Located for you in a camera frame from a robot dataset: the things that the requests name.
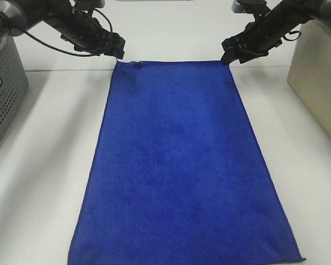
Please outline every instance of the white table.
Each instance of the white table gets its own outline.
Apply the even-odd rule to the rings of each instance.
[[[230,7],[109,0],[104,10],[127,41],[125,61],[187,61],[218,60],[220,42],[251,20]],[[71,49],[43,24],[31,32]],[[64,265],[115,59],[16,42],[30,88],[0,144],[0,265]],[[305,264],[331,264],[331,140],[286,82],[293,47],[231,69]]]

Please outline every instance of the microfiber towel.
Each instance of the microfiber towel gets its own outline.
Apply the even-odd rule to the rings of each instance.
[[[229,68],[118,62],[68,265],[303,260]]]

